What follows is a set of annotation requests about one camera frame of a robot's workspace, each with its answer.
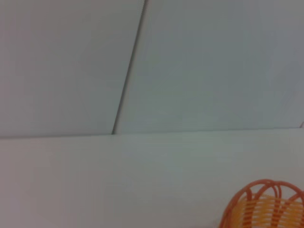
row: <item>orange basket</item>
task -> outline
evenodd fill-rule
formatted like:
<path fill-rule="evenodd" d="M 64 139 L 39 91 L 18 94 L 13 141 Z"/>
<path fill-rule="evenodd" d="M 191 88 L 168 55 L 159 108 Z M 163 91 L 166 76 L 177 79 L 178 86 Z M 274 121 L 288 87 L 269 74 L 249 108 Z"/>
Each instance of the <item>orange basket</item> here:
<path fill-rule="evenodd" d="M 304 228 L 304 192 L 284 181 L 252 182 L 232 198 L 219 228 Z"/>

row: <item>woven plastic basket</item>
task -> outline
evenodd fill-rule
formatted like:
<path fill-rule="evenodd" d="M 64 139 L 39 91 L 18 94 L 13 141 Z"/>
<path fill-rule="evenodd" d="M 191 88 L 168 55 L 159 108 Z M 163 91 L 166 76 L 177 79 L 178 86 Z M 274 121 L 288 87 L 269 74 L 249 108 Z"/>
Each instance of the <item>woven plastic basket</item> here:
<path fill-rule="evenodd" d="M 252 182 L 232 198 L 219 228 L 304 228 L 304 193 L 284 181 Z"/>

